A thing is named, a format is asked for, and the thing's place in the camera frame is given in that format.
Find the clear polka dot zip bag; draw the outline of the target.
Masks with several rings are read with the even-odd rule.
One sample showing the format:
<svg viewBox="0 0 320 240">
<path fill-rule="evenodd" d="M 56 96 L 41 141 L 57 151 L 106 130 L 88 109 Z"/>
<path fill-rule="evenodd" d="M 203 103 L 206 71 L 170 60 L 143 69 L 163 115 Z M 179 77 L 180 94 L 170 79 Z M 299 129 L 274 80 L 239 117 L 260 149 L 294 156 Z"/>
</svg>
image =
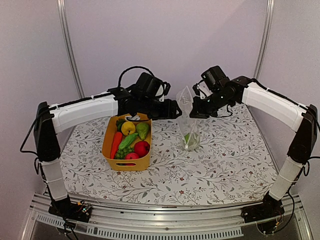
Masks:
<svg viewBox="0 0 320 240">
<path fill-rule="evenodd" d="M 197 133 L 199 134 L 199 141 L 200 141 L 200 133 L 199 133 L 197 119 L 190 118 L 190 113 L 193 107 L 193 98 L 188 86 L 186 86 L 185 88 L 183 88 L 181 91 L 177 93 L 176 101 L 178 103 L 179 108 L 182 111 L 182 115 L 177 118 L 177 125 L 182 135 L 181 137 L 182 146 L 185 149 L 184 136 L 186 134 Z"/>
</svg>

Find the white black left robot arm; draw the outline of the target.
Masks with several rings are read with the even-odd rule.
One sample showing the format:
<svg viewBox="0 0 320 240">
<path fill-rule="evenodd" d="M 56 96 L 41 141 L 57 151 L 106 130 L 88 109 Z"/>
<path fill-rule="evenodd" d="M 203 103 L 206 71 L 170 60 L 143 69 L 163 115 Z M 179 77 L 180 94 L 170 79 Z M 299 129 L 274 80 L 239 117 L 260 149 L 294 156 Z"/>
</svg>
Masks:
<svg viewBox="0 0 320 240">
<path fill-rule="evenodd" d="M 34 140 L 44 182 L 55 209 L 63 216 L 74 213 L 74 205 L 66 200 L 68 193 L 60 165 L 61 149 L 57 134 L 74 126 L 104 117 L 145 114 L 151 120 L 176 119 L 182 111 L 176 100 L 166 99 L 170 84 L 143 72 L 128 88 L 120 85 L 98 95 L 67 103 L 38 105 Z"/>
</svg>

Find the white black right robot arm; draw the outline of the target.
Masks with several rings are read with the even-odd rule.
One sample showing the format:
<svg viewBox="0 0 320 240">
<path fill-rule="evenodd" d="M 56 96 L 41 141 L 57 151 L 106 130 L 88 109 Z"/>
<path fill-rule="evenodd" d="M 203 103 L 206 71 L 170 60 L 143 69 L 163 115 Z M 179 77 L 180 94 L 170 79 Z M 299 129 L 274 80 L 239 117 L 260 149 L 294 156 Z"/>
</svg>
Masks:
<svg viewBox="0 0 320 240">
<path fill-rule="evenodd" d="M 278 210 L 276 201 L 289 192 L 299 179 L 302 168 L 312 157 L 320 131 L 317 107 L 298 103 L 264 86 L 255 78 L 241 75 L 229 79 L 218 65 L 205 70 L 200 81 L 206 88 L 195 91 L 190 117 L 216 118 L 221 108 L 243 104 L 278 124 L 275 127 L 279 131 L 275 134 L 277 140 L 271 140 L 271 134 L 267 133 L 271 124 L 258 124 L 271 150 L 277 149 L 276 144 L 281 140 L 286 141 L 281 147 L 288 147 L 287 153 L 282 155 L 285 159 L 278 176 L 267 193 L 270 199 L 258 208 L 262 218 L 269 218 Z M 281 137 L 280 134 L 286 130 L 289 132 Z"/>
</svg>

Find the yellow toy apple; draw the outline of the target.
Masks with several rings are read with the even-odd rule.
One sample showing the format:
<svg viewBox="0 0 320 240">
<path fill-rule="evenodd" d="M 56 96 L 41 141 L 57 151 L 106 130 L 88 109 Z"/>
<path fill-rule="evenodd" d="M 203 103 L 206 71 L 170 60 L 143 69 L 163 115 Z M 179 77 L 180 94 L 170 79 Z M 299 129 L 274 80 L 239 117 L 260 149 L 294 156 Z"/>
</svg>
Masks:
<svg viewBox="0 0 320 240">
<path fill-rule="evenodd" d="M 121 132 L 125 136 L 132 135 L 136 132 L 136 125 L 131 121 L 125 121 L 121 126 Z"/>
</svg>

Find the red toy apple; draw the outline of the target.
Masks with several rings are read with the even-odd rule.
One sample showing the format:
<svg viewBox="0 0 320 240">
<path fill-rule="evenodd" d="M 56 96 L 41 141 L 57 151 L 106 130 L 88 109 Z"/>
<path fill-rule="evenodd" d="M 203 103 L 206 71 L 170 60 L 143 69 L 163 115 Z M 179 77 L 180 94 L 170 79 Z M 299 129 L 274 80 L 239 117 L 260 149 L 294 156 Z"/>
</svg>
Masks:
<svg viewBox="0 0 320 240">
<path fill-rule="evenodd" d="M 150 151 L 150 144 L 147 141 L 139 141 L 134 145 L 134 152 L 140 157 L 146 156 Z"/>
</svg>

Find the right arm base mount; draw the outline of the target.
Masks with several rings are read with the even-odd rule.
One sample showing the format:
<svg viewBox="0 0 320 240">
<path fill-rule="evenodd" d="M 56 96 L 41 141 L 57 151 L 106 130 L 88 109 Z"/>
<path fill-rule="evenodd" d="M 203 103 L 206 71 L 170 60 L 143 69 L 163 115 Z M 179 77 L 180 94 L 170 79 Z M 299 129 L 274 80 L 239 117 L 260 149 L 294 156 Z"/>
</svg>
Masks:
<svg viewBox="0 0 320 240">
<path fill-rule="evenodd" d="M 275 200 L 267 193 L 262 203 L 243 207 L 241 217 L 245 223 L 258 222 L 257 229 L 264 235 L 274 234 L 284 219 L 281 200 Z"/>
</svg>

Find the pink red toy peach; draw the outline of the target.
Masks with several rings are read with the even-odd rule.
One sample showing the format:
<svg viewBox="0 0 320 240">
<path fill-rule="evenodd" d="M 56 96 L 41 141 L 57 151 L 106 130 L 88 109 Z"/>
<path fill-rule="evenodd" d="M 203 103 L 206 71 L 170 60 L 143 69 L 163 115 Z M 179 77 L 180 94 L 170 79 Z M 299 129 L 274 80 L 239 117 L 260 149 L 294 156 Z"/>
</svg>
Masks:
<svg viewBox="0 0 320 240">
<path fill-rule="evenodd" d="M 135 152 L 130 152 L 130 153 L 128 153 L 126 156 L 125 156 L 125 160 L 135 160 L 135 159 L 139 159 L 140 158 L 140 156 L 137 154 L 137 153 L 135 153 Z"/>
</svg>

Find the green toy apple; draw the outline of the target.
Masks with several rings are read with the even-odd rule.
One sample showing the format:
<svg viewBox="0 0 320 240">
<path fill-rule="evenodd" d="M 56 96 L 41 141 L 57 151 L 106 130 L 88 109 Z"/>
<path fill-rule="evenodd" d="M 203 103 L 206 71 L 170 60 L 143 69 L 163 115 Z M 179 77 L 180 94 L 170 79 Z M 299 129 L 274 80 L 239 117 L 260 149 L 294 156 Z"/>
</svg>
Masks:
<svg viewBox="0 0 320 240">
<path fill-rule="evenodd" d="M 199 144 L 200 144 L 200 136 L 198 133 L 192 132 L 192 133 L 187 133 L 184 136 L 184 140 L 185 140 L 185 145 L 184 148 L 186 150 L 194 150 L 196 149 Z"/>
</svg>

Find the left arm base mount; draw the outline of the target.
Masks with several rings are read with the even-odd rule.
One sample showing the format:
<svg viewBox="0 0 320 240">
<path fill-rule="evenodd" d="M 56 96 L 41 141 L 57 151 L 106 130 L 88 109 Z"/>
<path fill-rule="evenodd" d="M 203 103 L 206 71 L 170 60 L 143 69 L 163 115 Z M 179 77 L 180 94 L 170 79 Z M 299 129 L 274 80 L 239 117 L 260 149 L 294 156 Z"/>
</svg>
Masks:
<svg viewBox="0 0 320 240">
<path fill-rule="evenodd" d="M 48 194 L 51 199 L 48 210 L 50 214 L 67 220 L 75 220 L 84 223 L 89 222 L 92 213 L 92 205 L 90 203 L 85 203 L 84 200 L 73 203 L 68 195 L 62 200 L 54 200 L 50 191 Z"/>
</svg>

